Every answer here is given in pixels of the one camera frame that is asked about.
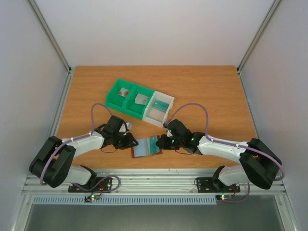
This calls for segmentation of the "brown leather card holder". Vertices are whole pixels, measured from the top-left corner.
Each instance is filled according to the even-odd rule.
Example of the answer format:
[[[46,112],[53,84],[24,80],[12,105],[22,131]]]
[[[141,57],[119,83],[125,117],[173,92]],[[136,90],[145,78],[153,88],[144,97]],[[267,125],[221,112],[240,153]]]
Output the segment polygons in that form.
[[[147,145],[148,144],[148,142],[147,142],[148,138],[137,139],[139,145],[135,146],[131,149],[132,158],[152,156],[152,155],[149,155],[149,153],[148,153],[148,145]]]

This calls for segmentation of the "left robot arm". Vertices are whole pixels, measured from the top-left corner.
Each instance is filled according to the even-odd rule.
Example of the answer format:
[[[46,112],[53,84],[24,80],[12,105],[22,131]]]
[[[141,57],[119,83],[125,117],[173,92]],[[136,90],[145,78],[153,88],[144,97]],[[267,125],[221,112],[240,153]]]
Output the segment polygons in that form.
[[[131,124],[113,115],[106,124],[75,138],[49,137],[32,160],[29,171],[42,185],[52,188],[62,183],[78,184],[87,192],[97,186],[95,172],[86,166],[73,166],[75,157],[106,146],[125,150],[138,145],[130,133]]]

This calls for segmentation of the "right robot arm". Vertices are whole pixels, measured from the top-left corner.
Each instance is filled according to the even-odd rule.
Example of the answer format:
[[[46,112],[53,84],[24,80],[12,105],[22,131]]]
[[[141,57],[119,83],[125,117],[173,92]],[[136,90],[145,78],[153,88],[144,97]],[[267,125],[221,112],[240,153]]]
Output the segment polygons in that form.
[[[217,139],[202,132],[191,132],[179,120],[165,126],[167,133],[161,135],[156,145],[162,150],[186,150],[189,154],[213,155],[236,162],[237,165],[220,166],[212,177],[213,187],[222,191],[236,183],[251,182],[268,190],[282,165],[281,160],[261,140],[248,142]]]

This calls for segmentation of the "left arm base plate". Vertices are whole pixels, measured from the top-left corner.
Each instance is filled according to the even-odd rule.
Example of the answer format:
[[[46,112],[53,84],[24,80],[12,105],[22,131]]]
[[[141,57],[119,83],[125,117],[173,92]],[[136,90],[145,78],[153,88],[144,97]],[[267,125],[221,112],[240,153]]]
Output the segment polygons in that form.
[[[113,178],[108,177],[96,177],[90,179],[90,181],[85,185],[72,184],[68,187],[69,193],[109,193],[113,187]]]

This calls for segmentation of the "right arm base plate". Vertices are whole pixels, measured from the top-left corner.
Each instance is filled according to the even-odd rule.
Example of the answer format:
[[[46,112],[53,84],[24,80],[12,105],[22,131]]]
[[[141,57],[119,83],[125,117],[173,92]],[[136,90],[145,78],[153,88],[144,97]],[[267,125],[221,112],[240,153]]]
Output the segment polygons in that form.
[[[219,180],[212,180],[208,177],[198,177],[194,180],[194,185],[199,193],[239,193],[240,186],[233,184],[231,186],[224,185]]]

